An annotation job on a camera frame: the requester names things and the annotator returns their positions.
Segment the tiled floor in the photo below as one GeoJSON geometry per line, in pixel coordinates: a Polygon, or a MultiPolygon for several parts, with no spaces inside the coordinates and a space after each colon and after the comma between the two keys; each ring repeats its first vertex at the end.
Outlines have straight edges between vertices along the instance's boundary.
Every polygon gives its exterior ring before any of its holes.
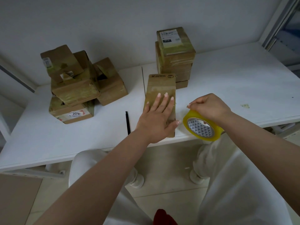
{"type": "MultiPolygon", "coordinates": [[[[141,189],[127,187],[135,201],[153,219],[163,208],[178,224],[195,224],[198,207],[205,196],[208,180],[200,186],[189,179],[192,161],[201,140],[192,140],[147,148],[136,169],[145,178],[141,189]]],[[[26,225],[34,223],[43,212],[68,188],[70,162],[65,162],[66,177],[44,179],[28,216],[26,225]]]]}

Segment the tape roll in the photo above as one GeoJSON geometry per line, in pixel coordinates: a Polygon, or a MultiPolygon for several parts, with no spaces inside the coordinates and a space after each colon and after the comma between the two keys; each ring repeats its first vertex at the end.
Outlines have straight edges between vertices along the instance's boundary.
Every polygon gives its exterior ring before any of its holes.
{"type": "Polygon", "coordinates": [[[223,132],[220,126],[194,110],[190,110],[186,114],[183,118],[183,124],[191,134],[202,140],[215,141],[220,138],[223,132]]]}

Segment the stack of packages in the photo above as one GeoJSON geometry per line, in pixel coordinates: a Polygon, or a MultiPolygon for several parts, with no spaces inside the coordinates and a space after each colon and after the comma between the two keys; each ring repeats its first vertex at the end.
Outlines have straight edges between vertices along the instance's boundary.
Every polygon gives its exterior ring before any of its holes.
{"type": "Polygon", "coordinates": [[[188,86],[196,51],[182,27],[157,31],[156,64],[159,74],[176,76],[176,89],[188,86]]]}
{"type": "Polygon", "coordinates": [[[93,117],[95,99],[105,106],[128,94],[109,58],[92,64],[84,50],[67,45],[40,55],[51,77],[49,113],[65,124],[93,117]]]}

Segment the cardboard box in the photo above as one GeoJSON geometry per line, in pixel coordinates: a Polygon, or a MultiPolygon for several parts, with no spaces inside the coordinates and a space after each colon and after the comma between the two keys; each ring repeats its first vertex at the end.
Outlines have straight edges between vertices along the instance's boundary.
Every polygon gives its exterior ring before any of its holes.
{"type": "Polygon", "coordinates": [[[157,31],[157,41],[164,66],[193,63],[196,51],[182,27],[157,31]]]}
{"type": "Polygon", "coordinates": [[[56,82],[63,81],[63,75],[74,77],[83,72],[76,57],[67,45],[40,54],[48,75],[56,82]]]}
{"type": "Polygon", "coordinates": [[[103,73],[107,78],[113,77],[118,74],[117,70],[108,57],[94,63],[93,65],[98,74],[103,73]]]}
{"type": "Polygon", "coordinates": [[[83,50],[74,53],[74,56],[84,72],[58,84],[51,80],[51,91],[67,106],[75,106],[100,96],[96,70],[86,52],[83,50]]]}
{"type": "Polygon", "coordinates": [[[186,88],[188,86],[188,80],[176,82],[176,89],[186,88]]]}
{"type": "Polygon", "coordinates": [[[64,104],[58,97],[52,97],[49,113],[65,124],[85,120],[94,116],[94,101],[88,101],[72,107],[64,104]]]}
{"type": "Polygon", "coordinates": [[[100,96],[97,99],[103,106],[128,95],[124,82],[118,73],[108,79],[99,80],[98,84],[100,96]]]}
{"type": "MultiPolygon", "coordinates": [[[[149,101],[149,105],[151,107],[153,105],[153,102],[155,101],[158,93],[161,93],[161,95],[162,95],[160,103],[162,102],[163,95],[166,92],[169,94],[168,102],[170,102],[170,99],[172,96],[174,97],[174,100],[176,101],[175,91],[176,91],[176,78],[174,75],[171,75],[171,74],[169,74],[169,75],[165,75],[165,74],[149,75],[144,107],[148,101],[149,101]]],[[[166,126],[175,120],[176,120],[176,115],[175,115],[175,104],[174,104],[172,113],[167,120],[166,126]]],[[[171,135],[169,135],[167,137],[174,137],[174,136],[175,136],[175,132],[173,132],[171,135]]]]}
{"type": "Polygon", "coordinates": [[[155,42],[156,65],[159,74],[175,74],[176,82],[186,81],[190,79],[192,64],[164,66],[158,42],[155,42]]]}

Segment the leg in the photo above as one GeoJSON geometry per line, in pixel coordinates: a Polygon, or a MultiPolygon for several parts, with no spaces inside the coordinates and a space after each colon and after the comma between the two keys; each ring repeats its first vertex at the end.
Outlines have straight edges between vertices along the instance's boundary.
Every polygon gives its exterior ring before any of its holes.
{"type": "Polygon", "coordinates": [[[193,167],[210,177],[199,224],[292,224],[284,199],[227,134],[201,147],[193,167]]]}
{"type": "MultiPolygon", "coordinates": [[[[102,150],[87,150],[78,153],[72,161],[69,186],[106,155],[107,153],[102,150]]],[[[133,185],[137,178],[139,178],[139,174],[133,168],[125,180],[124,186],[118,194],[104,224],[152,224],[152,220],[137,206],[133,197],[125,188],[125,185],[133,185]]]]}

